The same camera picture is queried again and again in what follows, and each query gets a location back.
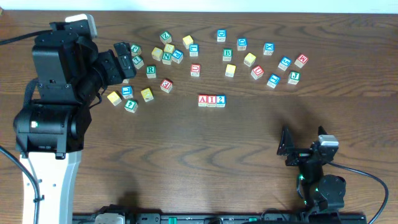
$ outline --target wooden surface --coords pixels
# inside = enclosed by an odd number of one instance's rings
[[[77,12],[5,11],[0,38],[48,29]],[[130,84],[139,102],[136,114],[113,106],[106,98],[91,110],[83,159],[76,178],[75,212],[94,212],[118,203],[163,212],[262,212],[274,207],[303,206],[295,192],[296,167],[276,156],[282,124],[294,131],[299,146],[308,147],[323,125],[340,141],[335,162],[377,175],[390,188],[387,208],[378,223],[397,223],[398,209],[398,16],[358,14],[204,14],[159,12],[92,12],[99,50],[120,41],[142,46],[144,63],[156,64],[158,78],[145,68]],[[217,29],[228,31],[217,43]],[[168,30],[184,52],[182,63],[163,65],[150,56],[163,48],[159,34]],[[190,58],[182,38],[199,44]],[[236,50],[236,39],[248,38],[248,49]],[[264,42],[274,42],[271,57]],[[36,77],[33,39],[0,46],[0,143],[15,148],[12,120],[23,92]],[[234,50],[234,78],[224,76],[222,49]],[[266,71],[254,80],[243,64],[248,52]],[[277,69],[285,55],[303,53],[308,63],[286,72]],[[200,63],[200,78],[190,76]],[[287,84],[289,71],[302,72],[297,86]],[[282,77],[275,90],[266,86],[271,73]],[[163,78],[173,90],[160,90]],[[150,86],[155,100],[145,103],[141,91]],[[109,90],[119,90],[121,85]],[[199,108],[197,95],[224,93],[226,108]],[[347,181],[345,212],[363,212],[370,220],[384,191],[372,179],[330,166],[326,174]],[[0,156],[1,223],[20,223],[22,175]]]

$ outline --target plain wooden block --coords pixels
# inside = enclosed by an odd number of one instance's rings
[[[217,95],[216,107],[225,107],[226,97],[225,95]]]
[[[133,44],[131,45],[131,56],[135,57],[141,54],[141,47]]]
[[[116,106],[122,102],[122,99],[120,99],[119,95],[115,91],[109,94],[107,98],[113,104],[113,106]]]
[[[232,49],[224,49],[223,50],[223,61],[224,62],[232,61]]]
[[[152,51],[152,58],[160,61],[162,60],[162,57],[163,57],[163,50],[155,47],[154,50]]]
[[[248,40],[246,40],[246,38],[239,38],[236,46],[238,50],[246,50],[246,47],[248,46]]]
[[[124,99],[133,98],[133,92],[131,86],[123,86],[122,87],[122,96]]]
[[[304,56],[304,54],[301,54],[300,56],[298,56],[294,64],[298,66],[298,68],[302,68],[307,63],[307,61],[308,58]]]
[[[199,45],[191,44],[189,45],[189,56],[197,57],[199,55]]]
[[[296,85],[300,81],[301,74],[299,72],[291,72],[287,79],[287,83]]]
[[[264,70],[261,68],[260,65],[254,67],[254,69],[251,70],[251,76],[252,76],[255,80],[261,78],[263,74],[264,74]]]
[[[163,57],[162,57],[162,62],[165,65],[171,65],[172,64],[172,54],[164,52]]]
[[[198,96],[198,106],[207,106],[207,95]]]
[[[218,30],[217,31],[217,42],[225,42],[226,40],[226,30]]]
[[[235,65],[227,64],[226,65],[226,70],[225,70],[225,76],[234,77],[235,70],[236,70],[236,66]]]
[[[276,85],[278,85],[279,80],[280,80],[280,78],[277,75],[272,74],[271,77],[269,77],[269,79],[268,79],[267,86],[269,86],[271,88],[275,88]]]
[[[246,57],[244,58],[243,63],[249,67],[251,67],[254,62],[256,61],[256,56],[254,56],[252,53],[248,53]]]
[[[272,55],[272,53],[274,53],[274,47],[274,43],[266,43],[264,44],[262,52],[264,53],[264,55]]]
[[[147,77],[148,78],[156,78],[156,66],[155,65],[147,66]]]
[[[172,57],[173,62],[181,63],[182,59],[184,59],[182,51],[175,50]]]
[[[132,63],[134,64],[136,69],[140,69],[142,66],[144,66],[144,61],[142,60],[142,58],[140,58],[140,56],[135,56],[132,59]]]
[[[124,109],[128,112],[135,113],[137,111],[138,104],[134,100],[127,100],[126,105],[124,105]]]
[[[184,47],[186,49],[189,49],[189,45],[193,44],[193,39],[190,35],[188,35],[182,39],[182,42],[184,44]]]
[[[289,59],[287,57],[283,57],[278,65],[278,68],[282,69],[283,71],[286,71],[286,69],[290,65],[290,63],[292,63],[291,59]]]
[[[171,43],[172,41],[172,35],[169,34],[169,32],[165,31],[160,35],[160,41],[162,41],[163,44],[168,44]]]
[[[207,107],[216,107],[217,98],[214,95],[207,96]]]
[[[200,76],[200,65],[197,65],[197,64],[191,65],[191,76],[194,76],[194,77]]]
[[[166,46],[164,46],[164,52],[170,53],[172,54],[174,52],[174,45],[172,44],[166,44]]]
[[[150,88],[146,88],[145,90],[141,91],[142,97],[144,98],[145,102],[151,101],[154,99],[154,96],[150,90]]]
[[[170,93],[173,88],[173,82],[168,79],[163,79],[162,83],[160,84],[160,89],[165,91],[166,93]]]

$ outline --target yellow block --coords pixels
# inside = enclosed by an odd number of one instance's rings
[[[154,96],[152,95],[150,88],[146,88],[145,90],[142,90],[141,94],[142,94],[142,97],[144,98],[145,102],[148,102],[148,101],[154,99]]]
[[[189,45],[193,44],[193,39],[188,35],[182,39],[182,42],[184,43],[185,48],[189,49]]]
[[[115,92],[115,91],[113,91],[111,94],[109,94],[108,96],[108,99],[110,100],[110,102],[114,105],[114,106],[116,106],[116,105],[118,105],[120,102],[122,102],[122,100],[120,99],[120,97],[119,97],[119,95]]]
[[[164,47],[164,52],[172,54],[174,52],[174,45],[166,44],[166,46]]]
[[[154,50],[152,51],[152,58],[160,61],[162,60],[162,56],[163,56],[163,50],[155,47]]]
[[[236,66],[235,65],[230,65],[230,64],[227,64],[226,65],[226,72],[228,72],[228,73],[232,73],[232,74],[234,74],[235,73],[235,69],[236,69]]]
[[[256,60],[256,56],[254,56],[252,53],[248,53],[244,60],[252,64]]]

